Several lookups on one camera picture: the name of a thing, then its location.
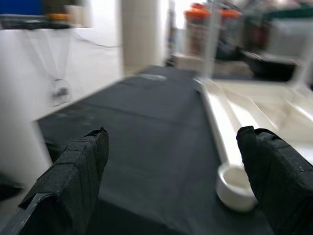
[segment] table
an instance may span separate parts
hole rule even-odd
[[[266,235],[257,208],[236,213],[215,193],[219,156],[190,70],[150,67],[38,121],[62,150],[103,126],[109,161],[88,234]]]

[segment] white plastic tray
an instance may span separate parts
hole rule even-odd
[[[313,94],[284,83],[199,83],[221,162],[242,165],[237,131],[267,128],[313,164]]]

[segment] small white bowl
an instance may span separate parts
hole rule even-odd
[[[248,176],[243,167],[238,165],[220,165],[216,193],[228,208],[237,212],[251,211],[257,204]]]

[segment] white surface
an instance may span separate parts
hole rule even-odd
[[[266,82],[208,82],[203,88],[222,162],[242,165],[236,135],[240,127],[252,125],[273,131],[313,164],[311,92]]]
[[[75,29],[75,32],[98,44],[121,45],[119,1],[90,0],[89,5],[91,28]],[[47,36],[56,60],[64,41],[64,33],[54,30],[0,30],[0,172],[25,185],[18,198],[1,204],[0,215],[14,211],[51,163],[39,128],[32,121],[122,79],[121,47],[103,48],[71,37],[65,79],[71,86],[73,99],[71,103],[52,107],[51,80],[38,72],[32,61],[34,57],[29,56],[25,43],[29,42],[28,36],[41,56],[45,56]],[[46,65],[47,70],[55,72],[51,63]]]
[[[119,26],[117,25],[118,1],[109,0],[106,4],[94,6],[94,16],[101,13],[98,21],[93,19],[95,27],[72,29],[82,38],[91,40],[101,45],[121,45],[119,39]],[[51,103],[51,79],[38,71],[38,63],[32,56],[32,41],[35,49],[41,55],[42,61],[46,62],[47,70],[55,72],[55,68],[49,63],[49,57],[45,55],[47,50],[47,38],[57,62],[60,62],[59,51],[61,44],[65,43],[68,32],[54,30],[4,30],[2,32],[1,44],[8,63],[8,79],[17,83],[18,92],[22,93],[31,120],[39,119],[70,103],[52,107]],[[71,34],[70,51],[67,63],[65,80],[70,84],[72,90],[72,102],[86,97],[101,90],[114,82],[122,79],[122,54],[121,48],[104,48],[81,41],[79,37]]]
[[[238,212],[248,212],[257,203],[245,170],[228,163],[218,169],[216,193],[226,206]]]

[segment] wire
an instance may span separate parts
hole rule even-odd
[[[107,45],[101,45],[101,44],[98,44],[98,43],[95,43],[93,41],[90,41],[90,40],[87,40],[85,38],[83,38],[82,36],[80,36],[79,34],[75,33],[75,32],[71,32],[72,35],[74,35],[74,38],[82,41],[82,42],[86,42],[86,43],[90,43],[94,46],[98,46],[98,47],[104,47],[104,48],[119,48],[119,47],[122,47],[122,46],[107,46]]]

